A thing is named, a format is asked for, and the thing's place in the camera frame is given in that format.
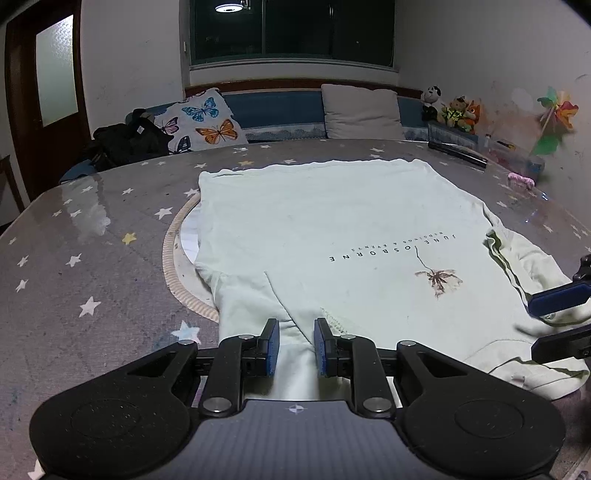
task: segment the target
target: butterfly pillow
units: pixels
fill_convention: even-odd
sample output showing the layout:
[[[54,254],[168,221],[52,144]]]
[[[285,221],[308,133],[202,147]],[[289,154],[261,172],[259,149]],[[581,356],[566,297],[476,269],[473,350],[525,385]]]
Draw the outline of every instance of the butterfly pillow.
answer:
[[[168,143],[173,154],[248,143],[240,125],[232,118],[232,111],[215,88],[172,104],[155,117],[154,123],[174,137]]]

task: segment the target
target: teddy bear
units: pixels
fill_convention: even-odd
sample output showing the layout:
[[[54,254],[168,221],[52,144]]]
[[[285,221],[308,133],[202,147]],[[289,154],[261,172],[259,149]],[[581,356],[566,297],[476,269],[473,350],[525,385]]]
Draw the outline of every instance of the teddy bear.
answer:
[[[449,103],[449,107],[445,105],[441,107],[441,112],[437,115],[437,121],[446,124],[449,128],[453,128],[456,126],[457,121],[463,118],[467,107],[468,104],[464,97],[453,99]]]

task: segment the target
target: table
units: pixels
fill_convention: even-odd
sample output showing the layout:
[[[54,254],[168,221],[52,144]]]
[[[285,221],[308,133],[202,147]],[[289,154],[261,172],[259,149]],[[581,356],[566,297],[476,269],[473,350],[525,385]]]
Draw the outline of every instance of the table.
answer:
[[[217,323],[185,308],[162,270],[165,233],[203,170],[420,158],[553,255],[569,277],[591,251],[591,232],[539,190],[513,189],[502,167],[482,171],[422,142],[298,140],[241,148],[171,155],[61,185],[0,237],[1,478],[22,479],[33,470],[28,422],[50,396],[175,342],[182,328],[193,329],[204,348],[217,345]],[[585,391],[556,401],[568,425],[553,471],[558,478],[589,446]]]

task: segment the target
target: yellow star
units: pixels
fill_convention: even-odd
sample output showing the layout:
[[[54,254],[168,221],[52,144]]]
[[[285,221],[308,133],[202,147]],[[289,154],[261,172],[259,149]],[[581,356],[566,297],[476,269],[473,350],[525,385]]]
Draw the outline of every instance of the yellow star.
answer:
[[[121,240],[125,245],[129,245],[131,242],[136,241],[137,238],[135,233],[126,233],[123,239]]]

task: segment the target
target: stuffed toy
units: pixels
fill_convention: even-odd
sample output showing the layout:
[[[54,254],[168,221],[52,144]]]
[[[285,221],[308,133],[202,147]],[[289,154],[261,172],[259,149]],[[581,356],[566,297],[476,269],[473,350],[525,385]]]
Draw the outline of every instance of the stuffed toy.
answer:
[[[480,105],[475,104],[473,100],[466,108],[463,118],[457,121],[457,127],[464,130],[464,132],[474,134],[474,126],[478,123],[478,120],[480,120]]]
[[[466,99],[458,97],[449,103],[449,107],[445,105],[441,107],[441,112],[437,115],[437,121],[446,124],[449,128],[454,128],[457,121],[464,117],[467,107]]]
[[[441,90],[437,86],[429,87],[427,90],[423,92],[421,95],[421,100],[423,101],[423,113],[421,118],[424,122],[428,122],[430,120],[437,120],[437,109],[433,106],[435,102],[439,100],[441,96]]]

